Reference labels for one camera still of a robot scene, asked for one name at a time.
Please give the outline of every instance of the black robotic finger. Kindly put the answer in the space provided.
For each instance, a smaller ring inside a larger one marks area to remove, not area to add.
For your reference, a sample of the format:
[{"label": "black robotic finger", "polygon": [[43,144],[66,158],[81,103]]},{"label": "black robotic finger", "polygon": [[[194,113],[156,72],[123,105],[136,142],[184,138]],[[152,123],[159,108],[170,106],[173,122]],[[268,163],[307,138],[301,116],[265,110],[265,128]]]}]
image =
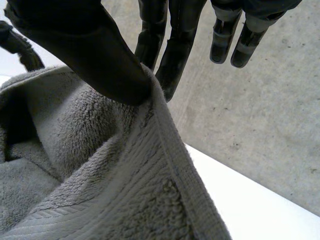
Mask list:
[{"label": "black robotic finger", "polygon": [[12,26],[0,21],[0,47],[11,54],[18,54],[20,62],[28,72],[45,66],[26,38],[12,31]]},{"label": "black robotic finger", "polygon": [[165,37],[168,0],[138,0],[138,2],[142,29],[134,54],[141,63],[154,70]]},{"label": "black robotic finger", "polygon": [[211,0],[216,15],[213,27],[210,60],[223,64],[235,35],[241,17],[242,8],[239,0]]},{"label": "black robotic finger", "polygon": [[99,0],[9,0],[5,15],[102,95],[138,105],[150,94],[142,66]]},{"label": "black robotic finger", "polygon": [[284,14],[284,12],[275,13],[265,19],[246,14],[242,32],[231,57],[231,64],[236,68],[243,68],[249,62],[268,28]]},{"label": "black robotic finger", "polygon": [[176,91],[190,55],[200,18],[207,0],[170,0],[171,35],[156,77],[170,101]]}]

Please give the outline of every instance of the towel fold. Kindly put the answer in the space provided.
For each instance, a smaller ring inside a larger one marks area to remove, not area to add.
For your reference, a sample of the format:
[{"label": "towel fold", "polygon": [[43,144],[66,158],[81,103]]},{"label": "towel fold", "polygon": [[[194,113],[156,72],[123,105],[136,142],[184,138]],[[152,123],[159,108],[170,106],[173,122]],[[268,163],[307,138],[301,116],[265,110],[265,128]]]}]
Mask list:
[{"label": "towel fold", "polygon": [[144,71],[153,87],[139,107],[68,67],[1,87],[1,239],[231,239]]}]

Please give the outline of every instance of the gray concrete surface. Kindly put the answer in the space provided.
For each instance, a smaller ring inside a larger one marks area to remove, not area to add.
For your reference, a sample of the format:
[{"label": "gray concrete surface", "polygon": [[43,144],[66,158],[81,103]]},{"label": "gray concrete surface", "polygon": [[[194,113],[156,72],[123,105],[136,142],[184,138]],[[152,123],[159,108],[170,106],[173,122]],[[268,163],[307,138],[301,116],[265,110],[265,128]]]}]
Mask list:
[{"label": "gray concrete surface", "polygon": [[[104,5],[134,50],[141,27],[138,1]],[[302,1],[268,30],[249,64],[236,69],[230,57],[222,65],[209,60],[215,15],[207,2],[169,103],[183,141],[318,216],[319,9],[318,0]],[[231,49],[240,31],[239,26]]]}]

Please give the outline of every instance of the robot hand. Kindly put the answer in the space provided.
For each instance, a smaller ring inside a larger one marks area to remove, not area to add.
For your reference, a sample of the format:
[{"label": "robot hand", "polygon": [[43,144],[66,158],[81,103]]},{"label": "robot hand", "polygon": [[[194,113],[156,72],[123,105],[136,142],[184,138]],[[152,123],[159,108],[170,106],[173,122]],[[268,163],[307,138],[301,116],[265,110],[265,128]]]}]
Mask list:
[{"label": "robot hand", "polygon": [[[168,8],[170,11],[171,36],[156,73],[167,101],[173,97],[182,76],[206,1],[138,0],[142,31],[135,55],[152,70],[163,43]],[[246,21],[231,57],[231,64],[237,68],[243,68],[248,63],[268,27],[287,10],[295,8],[300,1],[211,0],[216,15],[210,50],[211,61],[216,64],[225,62],[243,10]]]},{"label": "robot hand", "polygon": [[8,0],[5,15],[102,95],[139,105],[150,94],[149,79],[100,0]]}]

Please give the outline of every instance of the white table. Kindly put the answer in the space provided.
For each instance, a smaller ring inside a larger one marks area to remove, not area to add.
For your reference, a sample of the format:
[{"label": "white table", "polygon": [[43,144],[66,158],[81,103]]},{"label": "white table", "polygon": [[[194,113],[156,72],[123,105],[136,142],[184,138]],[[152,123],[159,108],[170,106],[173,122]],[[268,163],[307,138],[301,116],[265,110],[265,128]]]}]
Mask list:
[{"label": "white table", "polygon": [[320,217],[186,147],[234,240],[320,240]]}]

